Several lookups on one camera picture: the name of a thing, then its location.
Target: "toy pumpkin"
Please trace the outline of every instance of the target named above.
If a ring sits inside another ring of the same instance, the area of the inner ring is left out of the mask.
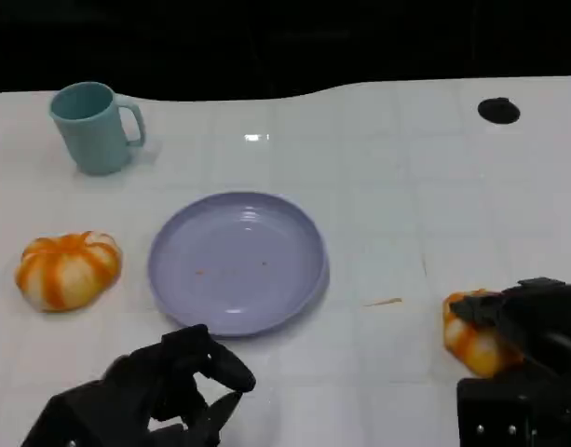
[[[121,256],[114,239],[104,233],[40,237],[22,254],[16,284],[38,309],[75,309],[90,303],[116,280]]]
[[[460,301],[466,294],[487,293],[484,289],[450,295],[442,305],[444,347],[473,373],[489,378],[523,361],[523,356],[500,338],[493,328],[478,328],[460,319],[449,304]]]

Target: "orange stripe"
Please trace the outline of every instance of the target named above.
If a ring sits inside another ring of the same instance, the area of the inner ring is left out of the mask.
[[[119,259],[119,253],[109,244],[105,244],[104,242],[93,242],[92,244],[88,244],[88,247],[98,247],[100,249],[105,250],[108,254],[110,254],[114,258],[114,261],[116,262],[116,267],[118,268],[120,266],[121,259]]]
[[[27,286],[26,282],[28,280],[28,276],[31,273],[34,263],[38,261],[38,256],[33,256],[27,259],[25,262],[20,264],[20,268],[18,272],[16,272],[16,284],[22,290],[24,290]]]
[[[92,269],[95,271],[95,278],[100,279],[102,281],[103,286],[108,286],[109,283],[111,282],[111,279],[113,278],[113,275],[111,274],[111,272],[109,272],[107,267],[101,261],[99,261],[99,259],[97,259],[97,257],[94,254],[92,254],[88,250],[82,250],[80,254],[85,258],[85,261],[87,261],[92,267]]]
[[[54,309],[65,307],[58,275],[60,259],[58,253],[51,253],[45,258],[46,265],[43,268],[43,297]]]
[[[55,247],[55,242],[48,237],[39,237],[29,244],[29,246],[22,252],[22,258],[31,253],[46,251]]]
[[[88,237],[92,234],[92,231],[85,231],[81,236],[80,236],[80,242],[86,242]]]

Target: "white table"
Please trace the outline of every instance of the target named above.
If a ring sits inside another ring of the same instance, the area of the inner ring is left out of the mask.
[[[521,108],[517,123],[478,116],[499,96]],[[150,142],[105,178],[76,172],[50,97],[0,94],[0,446],[20,443],[48,397],[175,328],[147,287],[148,247],[173,212],[210,193],[290,198],[316,219],[333,270],[314,312],[228,344],[259,386],[225,447],[458,445],[455,383],[467,372],[442,349],[442,299],[537,275],[571,281],[571,78],[138,101]],[[89,229],[124,249],[121,279],[85,311],[34,312],[13,283],[22,248]],[[393,297],[403,302],[364,306]]]

